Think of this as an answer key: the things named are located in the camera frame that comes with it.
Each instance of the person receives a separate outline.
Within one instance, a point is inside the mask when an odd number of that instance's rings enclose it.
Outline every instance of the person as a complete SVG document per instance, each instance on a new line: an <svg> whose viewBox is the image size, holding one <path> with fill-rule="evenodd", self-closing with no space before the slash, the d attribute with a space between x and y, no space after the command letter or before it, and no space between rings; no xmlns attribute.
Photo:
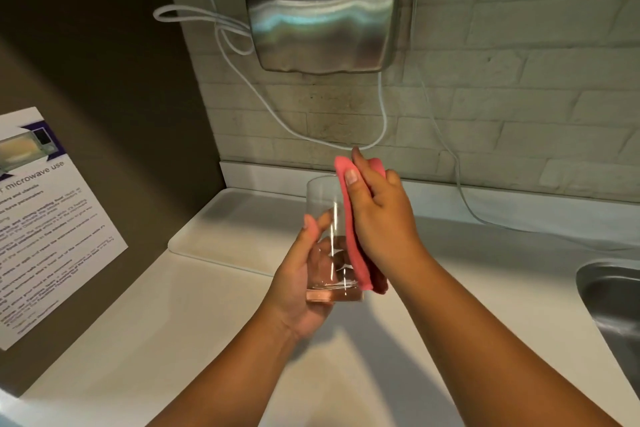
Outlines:
<svg viewBox="0 0 640 427"><path fill-rule="evenodd" d="M429 254L398 174L383 178L357 148L352 158L362 176L346 175L358 240L407 308L465 425L619 426ZM328 214L305 215L253 317L148 427L258 425L296 343L331 312L305 300L307 255L329 224Z"/></svg>

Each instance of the stainless steel sink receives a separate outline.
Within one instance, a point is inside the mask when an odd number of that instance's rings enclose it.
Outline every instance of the stainless steel sink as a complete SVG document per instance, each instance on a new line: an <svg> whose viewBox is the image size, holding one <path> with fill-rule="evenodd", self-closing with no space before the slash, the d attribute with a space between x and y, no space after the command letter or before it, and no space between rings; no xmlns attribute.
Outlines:
<svg viewBox="0 0 640 427"><path fill-rule="evenodd" d="M578 270L576 282L582 301L640 399L640 266L591 264Z"/></svg>

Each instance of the paper sign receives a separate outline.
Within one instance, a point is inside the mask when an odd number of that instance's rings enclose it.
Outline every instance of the paper sign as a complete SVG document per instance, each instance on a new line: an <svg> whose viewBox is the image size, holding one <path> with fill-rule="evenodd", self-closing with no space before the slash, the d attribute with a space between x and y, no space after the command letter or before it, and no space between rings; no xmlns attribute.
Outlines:
<svg viewBox="0 0 640 427"><path fill-rule="evenodd" d="M38 110L0 115L0 348L126 248Z"/></svg>

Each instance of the microfiber cloth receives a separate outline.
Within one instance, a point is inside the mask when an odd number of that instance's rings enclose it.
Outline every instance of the microfiber cloth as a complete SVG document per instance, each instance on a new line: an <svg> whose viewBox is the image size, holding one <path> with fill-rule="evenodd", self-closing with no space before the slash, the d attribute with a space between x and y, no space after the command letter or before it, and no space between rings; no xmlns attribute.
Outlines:
<svg viewBox="0 0 640 427"><path fill-rule="evenodd" d="M342 198L344 201L344 225L347 241L347 253L351 259L351 266L355 273L358 285L363 291L374 291L375 293L384 294L389 288L387 277L376 267L376 264L364 253L362 246L358 242L355 225L353 222L353 209L351 208L351 200L347 192L347 184L344 181L344 173L349 169L353 169L358 173L359 179L362 179L358 168L348 158L338 156L333 161L335 173L340 180L340 188L342 189ZM385 166L379 158L369 160L371 169L386 178Z"/></svg>

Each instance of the glass base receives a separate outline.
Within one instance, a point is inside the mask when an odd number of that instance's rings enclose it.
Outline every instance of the glass base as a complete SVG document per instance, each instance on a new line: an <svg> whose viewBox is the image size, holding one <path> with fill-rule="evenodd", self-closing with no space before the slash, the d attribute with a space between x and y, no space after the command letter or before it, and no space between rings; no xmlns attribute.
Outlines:
<svg viewBox="0 0 640 427"><path fill-rule="evenodd" d="M362 291L359 287L336 289L307 289L307 302L359 302Z"/></svg>

